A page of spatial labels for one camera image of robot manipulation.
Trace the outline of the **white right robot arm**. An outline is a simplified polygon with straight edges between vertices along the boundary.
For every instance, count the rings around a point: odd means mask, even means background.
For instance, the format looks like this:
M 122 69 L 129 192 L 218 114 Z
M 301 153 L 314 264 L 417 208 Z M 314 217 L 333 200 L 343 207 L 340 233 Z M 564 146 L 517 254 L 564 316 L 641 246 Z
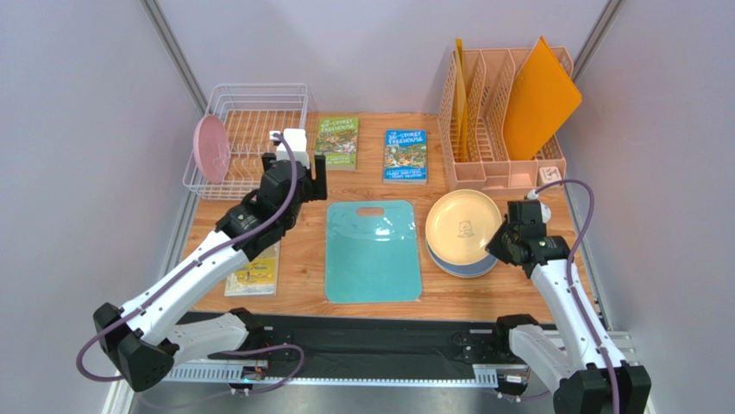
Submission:
M 565 239 L 547 233 L 548 216 L 534 199 L 511 201 L 486 250 L 521 267 L 550 309 L 563 345 L 528 322 L 508 330 L 510 351 L 553 396 L 556 413 L 644 413 L 651 390 L 645 367 L 614 343 L 579 281 Z

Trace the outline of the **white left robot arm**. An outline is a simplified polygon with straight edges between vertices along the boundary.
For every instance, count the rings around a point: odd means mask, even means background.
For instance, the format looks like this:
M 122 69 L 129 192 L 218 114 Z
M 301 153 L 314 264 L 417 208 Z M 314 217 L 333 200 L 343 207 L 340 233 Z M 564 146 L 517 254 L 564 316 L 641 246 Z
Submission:
M 161 382 L 175 367 L 215 354 L 255 357 L 278 350 L 264 344 L 264 327 L 252 313 L 236 308 L 219 317 L 181 323 L 181 318 L 220 281 L 280 242 L 298 219 L 302 204 L 327 198 L 326 159 L 312 166 L 294 157 L 262 157 L 258 189 L 230 208 L 195 251 L 156 285 L 123 306 L 102 304 L 93 314 L 96 334 L 76 356 L 89 380 L 84 357 L 97 344 L 136 392 Z

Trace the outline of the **tan plate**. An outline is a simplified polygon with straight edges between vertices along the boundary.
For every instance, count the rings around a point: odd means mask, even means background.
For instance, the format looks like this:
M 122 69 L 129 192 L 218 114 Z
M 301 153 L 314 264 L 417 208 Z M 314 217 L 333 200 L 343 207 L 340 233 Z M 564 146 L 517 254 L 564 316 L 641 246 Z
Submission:
M 488 257 L 486 245 L 502 222 L 498 205 L 476 190 L 451 191 L 431 207 L 424 225 L 431 251 L 442 261 L 468 266 Z

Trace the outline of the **blue plate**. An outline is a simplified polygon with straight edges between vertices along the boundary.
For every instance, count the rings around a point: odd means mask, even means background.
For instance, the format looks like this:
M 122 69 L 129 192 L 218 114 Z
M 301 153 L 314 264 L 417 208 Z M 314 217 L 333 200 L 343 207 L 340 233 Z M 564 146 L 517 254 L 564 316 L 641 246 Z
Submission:
M 495 268 L 498 263 L 498 259 L 492 255 L 487 255 L 482 260 L 469 264 L 469 265 L 454 265 L 450 264 L 445 260 L 441 260 L 431 249 L 429 244 L 426 244 L 427 251 L 432 261 L 444 272 L 451 274 L 459 278 L 476 278 L 489 273 Z

